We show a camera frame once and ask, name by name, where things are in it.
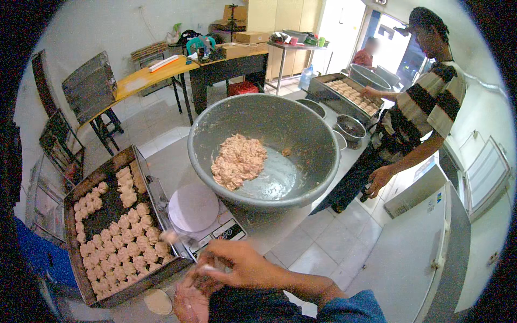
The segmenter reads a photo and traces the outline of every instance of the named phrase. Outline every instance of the green plastic chair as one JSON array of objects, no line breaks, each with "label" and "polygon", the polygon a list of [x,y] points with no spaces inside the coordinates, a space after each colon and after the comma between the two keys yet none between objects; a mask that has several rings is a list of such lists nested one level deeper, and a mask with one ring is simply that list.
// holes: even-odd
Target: green plastic chair
[{"label": "green plastic chair", "polygon": [[[216,47],[216,40],[212,37],[205,37],[207,38],[210,43],[212,44],[212,47],[215,48]],[[189,55],[192,55],[192,51],[190,50],[190,48],[192,47],[192,45],[194,45],[194,48],[197,50],[198,48],[201,48],[204,46],[203,42],[201,41],[201,39],[199,39],[198,37],[196,38],[192,38],[191,40],[187,41],[187,52],[189,53]]]}]

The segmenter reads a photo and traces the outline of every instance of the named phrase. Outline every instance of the red shirt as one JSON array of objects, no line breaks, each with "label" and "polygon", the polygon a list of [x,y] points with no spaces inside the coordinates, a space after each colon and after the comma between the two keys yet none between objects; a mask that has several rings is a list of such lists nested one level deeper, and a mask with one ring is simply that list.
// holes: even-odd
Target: red shirt
[{"label": "red shirt", "polygon": [[373,56],[368,54],[364,49],[357,52],[352,59],[352,64],[358,64],[363,66],[372,66],[373,64]]}]

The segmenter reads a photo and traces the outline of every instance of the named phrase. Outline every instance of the digital kitchen scale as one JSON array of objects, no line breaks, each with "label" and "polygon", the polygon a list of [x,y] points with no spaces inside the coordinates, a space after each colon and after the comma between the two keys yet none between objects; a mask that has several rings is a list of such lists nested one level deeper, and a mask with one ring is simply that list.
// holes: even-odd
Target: digital kitchen scale
[{"label": "digital kitchen scale", "polygon": [[169,201],[169,219],[195,261],[212,239],[242,240],[248,235],[203,183],[195,182],[174,192]]}]

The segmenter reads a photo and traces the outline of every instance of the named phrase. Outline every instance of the baking tray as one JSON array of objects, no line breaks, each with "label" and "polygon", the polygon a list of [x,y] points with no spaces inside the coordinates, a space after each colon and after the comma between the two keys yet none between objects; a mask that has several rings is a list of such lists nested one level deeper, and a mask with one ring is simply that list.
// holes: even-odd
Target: baking tray
[{"label": "baking tray", "polygon": [[[337,80],[343,80],[354,90],[359,92],[361,92],[361,90],[364,88],[364,86],[347,77],[346,75],[342,73],[334,73],[312,78],[307,92],[315,96],[319,101],[323,102],[334,111],[354,117],[364,126],[367,126],[372,116],[369,115],[360,106],[350,101],[350,99],[325,84],[327,82]],[[379,105],[379,109],[382,108],[382,105],[384,104],[383,100],[374,99],[373,101]]]},{"label": "baking tray", "polygon": [[[108,228],[111,221],[118,221],[120,216],[127,213],[129,208],[126,209],[122,206],[119,192],[116,190],[118,185],[115,173],[121,168],[128,166],[135,159],[138,160],[139,170],[144,177],[147,192],[144,194],[137,193],[137,202],[133,204],[133,207],[139,202],[147,203],[149,206],[149,215],[153,220],[153,225],[162,231],[167,229],[169,225],[164,223],[163,215],[157,216],[158,213],[162,212],[163,207],[159,205],[157,212],[155,205],[155,201],[161,201],[163,200],[163,197],[153,196],[153,194],[164,194],[160,194],[156,189],[156,183],[158,183],[158,181],[152,180],[145,159],[135,146],[130,146],[112,157],[109,161],[88,175],[65,197],[65,239],[68,247],[68,255],[70,257],[72,271],[81,296],[83,297],[84,302],[91,307],[113,307],[154,286],[193,263],[192,259],[178,257],[123,290],[97,301],[90,281],[86,276],[86,269],[83,266],[83,258],[79,252],[79,243],[77,241],[77,233],[75,232],[73,206],[81,197],[90,192],[93,187],[97,186],[100,182],[105,181],[108,184],[108,191],[101,196],[102,208],[94,214],[91,214],[88,219],[83,220],[86,239],[90,240],[94,234],[99,234],[102,229]],[[172,245],[171,247],[173,248],[174,254],[176,256],[179,255],[176,245]]]}]

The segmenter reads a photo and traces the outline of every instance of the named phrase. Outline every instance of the person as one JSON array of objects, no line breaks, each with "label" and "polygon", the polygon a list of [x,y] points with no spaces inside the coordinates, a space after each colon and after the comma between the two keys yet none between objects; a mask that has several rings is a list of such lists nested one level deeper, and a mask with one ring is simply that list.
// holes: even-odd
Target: person
[{"label": "person", "polygon": [[[422,52],[436,62],[406,92],[384,92],[369,86],[361,91],[362,96],[387,99],[395,105],[383,110],[367,148],[311,214],[328,206],[341,213],[369,182],[366,194],[375,198],[393,175],[430,157],[449,134],[466,90],[461,68],[449,49],[449,29],[424,7],[411,11],[406,28]],[[420,139],[431,131],[422,143]]]},{"label": "person", "polygon": [[364,48],[355,54],[351,63],[362,65],[371,70],[375,70],[375,68],[372,67],[373,66],[373,54],[375,54],[378,47],[379,47],[378,39],[375,37],[369,37],[366,40],[366,44],[364,45]]},{"label": "person", "polygon": [[[316,304],[317,317],[302,315],[283,290]],[[181,323],[386,322],[371,290],[349,298],[330,278],[288,271],[245,241],[222,239],[211,240],[177,284],[173,309]]]}]

